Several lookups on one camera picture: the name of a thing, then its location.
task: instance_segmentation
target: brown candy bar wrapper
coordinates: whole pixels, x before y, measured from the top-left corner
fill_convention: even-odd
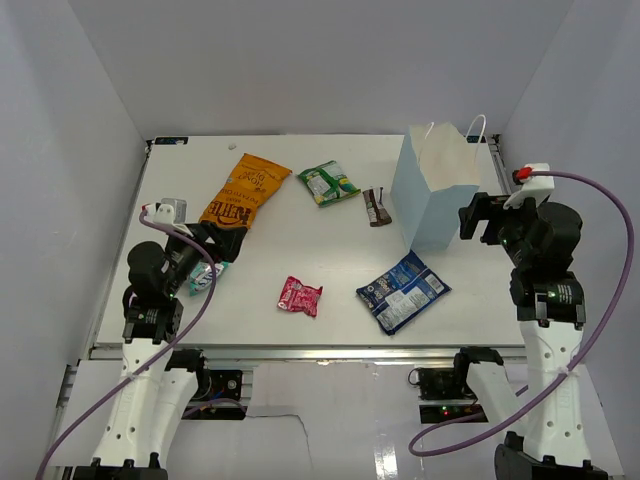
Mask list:
[[[362,192],[369,215],[369,225],[381,227],[391,223],[391,217],[382,204],[382,187],[370,188]]]

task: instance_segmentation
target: gray wall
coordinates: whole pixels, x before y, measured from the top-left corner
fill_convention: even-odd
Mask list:
[[[70,0],[145,138],[501,132],[571,0]]]
[[[66,0],[0,0],[0,478],[32,479],[144,144]]]
[[[575,2],[551,43],[504,133],[512,168],[548,162],[600,181],[618,194],[640,227],[640,2]],[[622,267],[625,231],[620,215],[595,190],[556,181],[554,199],[584,219],[574,257],[587,295],[589,329],[602,316]],[[640,479],[640,274],[587,358],[620,459]]]

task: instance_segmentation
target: blue snack bag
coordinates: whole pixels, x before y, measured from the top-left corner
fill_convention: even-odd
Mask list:
[[[450,291],[413,251],[374,282],[356,289],[387,335],[396,333]]]

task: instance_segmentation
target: red candy package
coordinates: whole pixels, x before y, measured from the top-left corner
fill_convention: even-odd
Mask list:
[[[297,278],[289,277],[284,283],[278,307],[287,312],[304,312],[315,317],[318,314],[320,295],[322,287],[307,287]]]

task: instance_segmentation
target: white table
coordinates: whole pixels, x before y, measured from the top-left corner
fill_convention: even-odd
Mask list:
[[[458,347],[522,346],[509,297],[512,265],[499,247],[476,239],[454,239],[448,250],[420,254],[453,289],[395,336],[387,336],[360,299],[366,285],[405,254],[390,198],[385,205],[394,223],[371,228],[361,196],[320,209],[295,173],[337,160],[359,188],[391,188],[402,143],[399,135],[312,135],[190,137],[185,145],[154,145],[134,206],[113,285],[97,335],[98,346],[121,343],[121,298],[127,280],[126,257],[139,242],[166,237],[138,223],[140,205],[163,197],[188,202],[187,221],[196,222],[244,152],[294,171],[258,211],[240,256],[219,281],[213,301],[185,345],[200,347]],[[500,194],[486,144],[478,152],[481,190]],[[324,286],[318,316],[276,307],[288,275]],[[204,296],[189,297],[184,287],[182,325]]]

